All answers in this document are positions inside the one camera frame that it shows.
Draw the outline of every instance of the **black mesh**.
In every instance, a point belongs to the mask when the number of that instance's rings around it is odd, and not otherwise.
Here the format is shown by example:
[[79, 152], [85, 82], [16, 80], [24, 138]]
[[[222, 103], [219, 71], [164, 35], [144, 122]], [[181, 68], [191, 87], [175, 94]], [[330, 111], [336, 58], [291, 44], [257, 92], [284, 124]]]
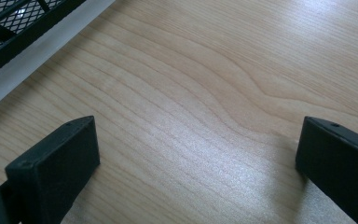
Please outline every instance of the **black mesh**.
[[[0, 0], [0, 12], [10, 7], [19, 0]], [[61, 0], [47, 0], [45, 1], [50, 9], [56, 7]], [[40, 18], [45, 11], [39, 5], [36, 0], [30, 0], [28, 4], [19, 8], [9, 16], [3, 18], [0, 21], [0, 25], [14, 32], [15, 34], [20, 33], [24, 28], [31, 25], [34, 21]]]

